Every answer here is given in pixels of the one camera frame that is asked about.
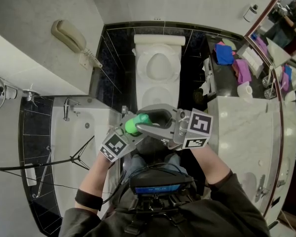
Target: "person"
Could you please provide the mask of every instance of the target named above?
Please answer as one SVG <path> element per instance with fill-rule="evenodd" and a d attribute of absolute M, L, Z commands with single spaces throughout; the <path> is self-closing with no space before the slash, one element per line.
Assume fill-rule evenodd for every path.
<path fill-rule="evenodd" d="M 282 18 L 265 34 L 265 37 L 281 48 L 284 48 L 296 37 L 296 0 L 290 3 L 289 7 L 292 9 L 292 15 L 280 13 Z"/>
<path fill-rule="evenodd" d="M 140 156 L 134 156 L 132 166 L 127 172 L 113 198 L 113 209 L 107 212 L 102 220 L 97 216 L 98 210 L 75 202 L 74 208 L 66 211 L 63 218 L 61 237 L 110 237 L 110 236 L 225 236 L 225 237 L 266 237 L 269 230 L 261 213 L 254 207 L 238 182 L 237 175 L 207 145 L 204 148 L 191 149 L 196 161 L 202 168 L 209 187 L 211 199 L 199 199 L 179 206 L 181 220 L 170 220 L 166 213 L 142 218 L 141 227 L 136 231 L 131 226 L 137 222 L 128 208 L 136 199 L 129 188 L 130 176 L 150 175 L 150 171 L 140 172 L 138 169 L 145 163 Z M 162 171 L 158 175 L 167 175 L 168 171 L 186 174 L 179 166 L 180 157 L 170 155 Z M 111 162 L 99 154 L 88 174 L 82 181 L 78 193 L 84 199 L 95 202 L 102 196 L 103 186 Z"/>

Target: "white bathtub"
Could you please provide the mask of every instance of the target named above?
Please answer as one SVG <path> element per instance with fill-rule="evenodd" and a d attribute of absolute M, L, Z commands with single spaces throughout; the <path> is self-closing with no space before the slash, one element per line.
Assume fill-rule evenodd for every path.
<path fill-rule="evenodd" d="M 81 103 L 81 106 L 74 106 L 69 110 L 69 121 L 64 121 L 64 109 L 62 104 L 65 98 L 55 100 L 52 121 L 51 121 L 51 149 L 53 152 L 53 161 L 68 159 L 73 156 L 93 135 L 95 138 L 90 141 L 84 150 L 81 160 L 89 167 L 92 166 L 100 144 L 106 137 L 108 129 L 119 123 L 121 114 L 106 108 L 97 100 L 92 100 L 92 103 L 87 102 L 87 97 L 73 98 Z M 66 162 L 52 166 L 54 183 L 69 187 L 78 188 L 87 174 L 87 170 L 76 164 Z M 105 185 L 104 193 L 111 192 L 119 178 L 119 162 L 109 170 Z M 76 190 L 55 186 L 56 198 L 59 206 L 59 211 L 63 217 L 65 211 L 74 206 L 74 197 Z M 103 194 L 103 200 L 107 199 L 109 194 Z M 101 218 L 110 203 L 102 206 L 98 216 Z"/>

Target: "telephone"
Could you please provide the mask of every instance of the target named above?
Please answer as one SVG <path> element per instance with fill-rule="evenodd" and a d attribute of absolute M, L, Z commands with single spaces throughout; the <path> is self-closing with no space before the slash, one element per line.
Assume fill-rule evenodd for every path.
<path fill-rule="evenodd" d="M 102 67 L 102 64 L 95 55 L 86 48 L 87 41 L 82 33 L 68 20 L 56 20 L 51 27 L 51 33 L 66 44 L 73 52 L 84 53 L 92 59 L 95 66 Z"/>

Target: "grab bar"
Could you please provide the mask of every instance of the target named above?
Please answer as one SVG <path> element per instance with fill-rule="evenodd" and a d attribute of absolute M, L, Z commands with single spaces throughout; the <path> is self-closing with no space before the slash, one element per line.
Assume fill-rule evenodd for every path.
<path fill-rule="evenodd" d="M 50 146 L 47 146 L 46 149 L 49 150 L 49 152 L 50 152 L 49 156 L 48 156 L 48 159 L 47 159 L 47 162 L 46 162 L 46 163 L 49 163 L 49 161 L 51 159 L 51 148 L 50 148 Z M 40 196 L 40 192 L 41 192 L 41 188 L 43 186 L 43 181 L 44 181 L 44 178 L 45 178 L 47 167 L 48 166 L 45 166 L 45 168 L 44 168 L 43 175 L 42 175 L 40 183 L 39 183 L 38 193 L 37 193 L 37 195 L 33 194 L 32 195 L 33 198 L 39 198 L 39 196 Z"/>

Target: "shower hose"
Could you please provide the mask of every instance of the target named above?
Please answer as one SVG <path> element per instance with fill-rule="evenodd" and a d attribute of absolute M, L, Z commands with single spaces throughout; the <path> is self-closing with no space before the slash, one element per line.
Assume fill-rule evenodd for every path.
<path fill-rule="evenodd" d="M 4 93 L 4 98 L 3 98 L 3 100 L 2 100 L 2 103 L 0 104 L 0 108 L 3 106 L 3 104 L 4 104 L 4 102 L 5 102 L 5 97 L 6 97 L 6 89 L 5 89 L 5 85 L 4 85 L 4 83 L 3 83 L 3 81 L 0 79 L 0 84 L 1 84 L 1 86 L 3 87 L 3 93 Z"/>

